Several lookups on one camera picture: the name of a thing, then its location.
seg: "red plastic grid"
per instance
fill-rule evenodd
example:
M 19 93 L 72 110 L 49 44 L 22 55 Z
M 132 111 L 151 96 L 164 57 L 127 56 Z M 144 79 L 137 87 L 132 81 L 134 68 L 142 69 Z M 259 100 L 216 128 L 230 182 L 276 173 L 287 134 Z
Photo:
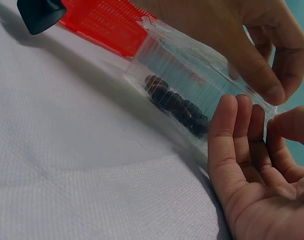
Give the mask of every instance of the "red plastic grid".
M 152 17 L 128 0 L 62 0 L 60 23 L 78 36 L 125 57 L 133 57 L 147 36 L 137 21 Z

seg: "stack of black rings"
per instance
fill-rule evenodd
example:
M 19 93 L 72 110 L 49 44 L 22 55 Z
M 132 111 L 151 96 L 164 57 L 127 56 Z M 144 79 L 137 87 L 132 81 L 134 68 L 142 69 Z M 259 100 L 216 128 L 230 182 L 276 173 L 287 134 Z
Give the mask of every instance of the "stack of black rings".
M 173 92 L 160 77 L 148 76 L 145 79 L 145 90 L 157 108 L 169 112 L 194 136 L 202 138 L 208 132 L 209 118 L 195 104 Z

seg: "black plastic object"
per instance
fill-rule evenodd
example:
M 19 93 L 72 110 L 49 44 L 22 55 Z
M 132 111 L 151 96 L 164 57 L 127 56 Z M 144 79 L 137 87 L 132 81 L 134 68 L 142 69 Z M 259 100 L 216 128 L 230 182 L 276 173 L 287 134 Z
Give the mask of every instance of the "black plastic object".
M 66 13 L 60 0 L 17 0 L 17 8 L 32 35 L 47 30 Z
M 165 114 L 170 112 L 194 136 L 202 138 L 208 132 L 210 119 L 195 104 L 173 92 L 160 77 L 147 76 L 144 89 L 158 109 Z

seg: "white fabric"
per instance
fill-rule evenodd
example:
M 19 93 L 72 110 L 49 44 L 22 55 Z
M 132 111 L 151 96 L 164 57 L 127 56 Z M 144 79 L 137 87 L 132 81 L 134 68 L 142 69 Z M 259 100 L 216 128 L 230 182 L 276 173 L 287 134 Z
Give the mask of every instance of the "white fabric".
M 229 239 L 203 157 L 127 65 L 0 1 L 0 240 Z

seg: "transparent plastic container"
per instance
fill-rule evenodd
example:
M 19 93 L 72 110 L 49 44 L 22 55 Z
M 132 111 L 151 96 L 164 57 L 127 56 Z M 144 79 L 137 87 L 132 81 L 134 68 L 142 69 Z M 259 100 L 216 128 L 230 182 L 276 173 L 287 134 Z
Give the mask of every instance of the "transparent plastic container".
M 141 24 L 148 37 L 132 60 L 126 79 L 198 146 L 204 146 L 211 118 L 224 94 L 248 95 L 253 104 L 263 107 L 266 122 L 283 112 L 282 107 L 267 104 L 243 80 L 231 80 L 227 60 L 212 48 L 159 20 L 146 17 Z

